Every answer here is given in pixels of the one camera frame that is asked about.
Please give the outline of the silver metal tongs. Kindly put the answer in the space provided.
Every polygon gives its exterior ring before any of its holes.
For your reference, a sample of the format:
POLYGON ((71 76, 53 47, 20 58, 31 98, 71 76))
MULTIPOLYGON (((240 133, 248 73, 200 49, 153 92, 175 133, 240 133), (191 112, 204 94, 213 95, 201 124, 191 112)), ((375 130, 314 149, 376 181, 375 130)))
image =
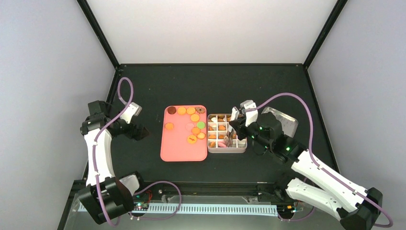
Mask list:
POLYGON ((236 133, 234 128, 231 126, 231 122, 236 120, 239 116, 239 109, 237 107, 232 108, 232 113, 230 115, 230 120, 228 121, 227 132, 224 137, 224 144, 226 148, 230 148, 233 145, 234 134, 236 133))

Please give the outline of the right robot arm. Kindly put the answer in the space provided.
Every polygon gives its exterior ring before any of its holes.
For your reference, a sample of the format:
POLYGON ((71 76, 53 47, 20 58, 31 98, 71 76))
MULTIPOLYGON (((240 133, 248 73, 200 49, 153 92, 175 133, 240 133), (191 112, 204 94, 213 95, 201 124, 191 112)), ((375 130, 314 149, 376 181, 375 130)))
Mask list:
POLYGON ((272 113, 233 112, 230 127, 239 139, 248 138, 256 147, 270 152, 282 164, 309 179, 299 178, 274 185, 273 195, 280 201, 288 197, 308 204, 336 218, 346 230, 370 230, 381 211, 383 195, 376 188, 366 189, 310 153, 294 138, 284 134, 282 124, 272 113))

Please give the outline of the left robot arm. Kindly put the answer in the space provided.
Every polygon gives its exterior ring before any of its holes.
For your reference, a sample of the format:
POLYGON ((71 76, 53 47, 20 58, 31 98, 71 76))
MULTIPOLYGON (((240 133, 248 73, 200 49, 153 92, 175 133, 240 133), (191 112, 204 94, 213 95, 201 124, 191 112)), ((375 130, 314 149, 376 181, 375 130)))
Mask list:
POLYGON ((89 169, 85 188, 79 191, 79 200, 97 224, 118 218, 134 209, 133 194, 143 183, 135 171, 124 177, 115 176, 111 155, 112 139, 124 135, 142 140, 149 132, 135 122, 142 107, 132 102, 113 120, 109 105, 104 101, 88 104, 90 115, 82 123, 80 132, 88 148, 89 169))

